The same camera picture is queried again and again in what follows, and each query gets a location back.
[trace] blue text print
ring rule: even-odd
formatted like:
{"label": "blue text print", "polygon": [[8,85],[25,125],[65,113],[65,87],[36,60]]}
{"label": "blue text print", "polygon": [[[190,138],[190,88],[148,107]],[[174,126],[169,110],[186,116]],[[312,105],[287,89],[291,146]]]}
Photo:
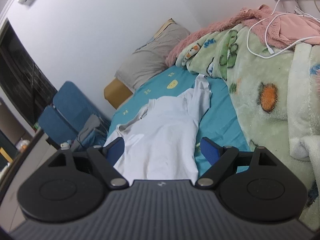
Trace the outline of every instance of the blue text print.
{"label": "blue text print", "polygon": [[207,41],[203,44],[203,46],[204,46],[205,48],[207,48],[209,45],[214,44],[214,43],[216,43],[215,39],[210,39],[210,40],[207,40]]}

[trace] white t-shirt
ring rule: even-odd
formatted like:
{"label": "white t-shirt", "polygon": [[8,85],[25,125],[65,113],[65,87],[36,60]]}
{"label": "white t-shirt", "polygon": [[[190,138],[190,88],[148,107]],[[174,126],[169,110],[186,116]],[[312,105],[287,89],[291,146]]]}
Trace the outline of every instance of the white t-shirt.
{"label": "white t-shirt", "polygon": [[134,119],[117,125],[105,145],[124,139],[124,153],[114,165],[130,183],[135,179],[171,180],[198,178],[194,159],[196,135],[210,107],[211,91],[199,74],[195,88],[177,97],[150,99]]}

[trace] window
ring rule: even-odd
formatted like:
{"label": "window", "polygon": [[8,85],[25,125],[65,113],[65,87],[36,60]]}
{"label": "window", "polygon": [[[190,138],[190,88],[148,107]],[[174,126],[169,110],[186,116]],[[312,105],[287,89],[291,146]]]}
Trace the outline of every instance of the window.
{"label": "window", "polygon": [[32,127],[57,92],[29,56],[9,22],[0,38],[0,86]]}

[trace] charging cable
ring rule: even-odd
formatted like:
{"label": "charging cable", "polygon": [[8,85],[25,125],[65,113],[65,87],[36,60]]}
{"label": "charging cable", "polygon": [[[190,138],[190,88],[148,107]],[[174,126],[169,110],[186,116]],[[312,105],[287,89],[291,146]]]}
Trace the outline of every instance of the charging cable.
{"label": "charging cable", "polygon": [[[273,15],[274,12],[276,11],[276,7],[277,7],[279,1],[280,1],[280,0],[277,1],[276,6],[275,6],[275,8],[274,8],[274,10],[273,10],[273,12],[272,12],[271,15]],[[268,58],[275,57],[275,56],[279,55],[280,53],[282,53],[282,52],[284,52],[284,51],[292,48],[294,45],[296,45],[296,44],[299,43],[299,42],[306,41],[306,40],[309,40],[309,39],[312,39],[312,38],[319,38],[319,36],[312,36],[312,37],[307,37],[307,38],[299,39],[299,40],[295,41],[293,44],[291,44],[290,46],[286,47],[285,49],[283,49],[283,50],[275,53],[275,52],[273,51],[273,49],[272,49],[272,48],[268,45],[268,43],[267,43],[267,32],[268,32],[268,28],[270,27],[270,25],[274,22],[274,20],[275,20],[277,17],[279,17],[279,16],[281,16],[281,15],[286,15],[286,14],[290,14],[290,13],[281,13],[281,14],[276,15],[276,16],[271,20],[271,22],[267,25],[266,31],[265,31],[265,33],[264,33],[264,39],[265,39],[266,47],[268,48],[268,51],[269,51],[269,53],[271,54],[271,56],[269,56],[269,57],[264,57],[264,56],[261,56],[261,55],[259,55],[259,54],[257,54],[257,53],[254,53],[254,52],[253,52],[252,50],[250,50],[250,48],[249,48],[249,34],[250,34],[250,31],[251,31],[252,28],[255,27],[257,24],[259,24],[260,22],[264,21],[265,18],[262,19],[262,20],[260,20],[260,21],[258,21],[257,23],[255,23],[254,25],[252,25],[252,26],[250,27],[250,29],[249,29],[249,31],[248,31],[248,35],[247,35],[247,49],[249,50],[249,52],[250,52],[251,54],[253,54],[253,55],[257,56],[257,57],[260,57],[260,58],[268,59]],[[305,14],[299,15],[299,16],[301,16],[301,17],[313,18],[314,20],[316,20],[317,22],[320,23],[319,19],[311,16],[310,14],[306,14],[306,13],[305,13]]]}

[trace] chair backrest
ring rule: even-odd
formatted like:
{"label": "chair backrest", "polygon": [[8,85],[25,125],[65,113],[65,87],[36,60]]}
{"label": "chair backrest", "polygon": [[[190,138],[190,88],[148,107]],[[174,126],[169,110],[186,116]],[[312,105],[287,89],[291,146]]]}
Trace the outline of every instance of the chair backrest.
{"label": "chair backrest", "polygon": [[38,123],[57,144],[74,140],[92,114],[100,117],[107,124],[107,129],[110,126],[110,121],[71,81],[63,84],[52,103],[53,107],[46,107]]}

